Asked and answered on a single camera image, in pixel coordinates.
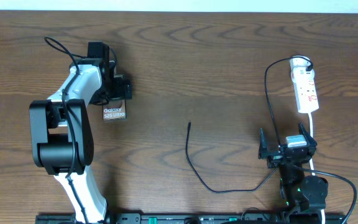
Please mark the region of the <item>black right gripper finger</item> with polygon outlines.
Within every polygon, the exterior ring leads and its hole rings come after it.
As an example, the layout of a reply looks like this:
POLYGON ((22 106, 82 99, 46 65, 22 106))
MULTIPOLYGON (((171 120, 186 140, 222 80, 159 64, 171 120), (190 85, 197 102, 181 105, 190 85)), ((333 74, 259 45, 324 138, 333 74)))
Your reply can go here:
POLYGON ((267 142, 265 139, 264 131, 260 128, 260 144, 259 144, 259 153, 267 152, 267 142))
POLYGON ((308 147, 316 147, 317 142, 313 139, 310 133, 306 130, 302 123, 298 124, 299 133, 305 138, 308 147))

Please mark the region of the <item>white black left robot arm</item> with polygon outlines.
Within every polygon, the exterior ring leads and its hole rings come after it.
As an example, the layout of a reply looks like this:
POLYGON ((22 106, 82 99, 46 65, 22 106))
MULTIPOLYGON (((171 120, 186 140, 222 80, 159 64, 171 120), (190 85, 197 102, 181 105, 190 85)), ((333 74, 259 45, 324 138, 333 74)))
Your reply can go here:
POLYGON ((61 87, 29 106, 32 157, 37 167, 62 185, 75 210, 72 215, 37 215, 36 223, 112 223, 108 201, 93 176, 94 141, 88 105, 105 106, 132 98, 131 81, 116 74, 117 57, 103 42, 89 42, 85 56, 71 53, 46 36, 52 48, 72 63, 61 87))

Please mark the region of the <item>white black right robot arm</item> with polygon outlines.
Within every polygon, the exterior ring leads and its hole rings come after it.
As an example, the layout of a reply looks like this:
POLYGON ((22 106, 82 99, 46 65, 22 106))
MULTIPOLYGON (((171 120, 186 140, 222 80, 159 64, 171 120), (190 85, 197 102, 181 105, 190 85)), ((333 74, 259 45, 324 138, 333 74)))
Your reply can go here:
POLYGON ((302 170, 315 154, 317 142, 302 124, 298 128, 298 135, 287 137, 287 142, 274 150, 269 149, 261 129, 258 158, 265 159, 269 169, 279 170, 280 193, 288 203, 288 211, 282 213, 283 221, 326 223, 328 181, 302 170))

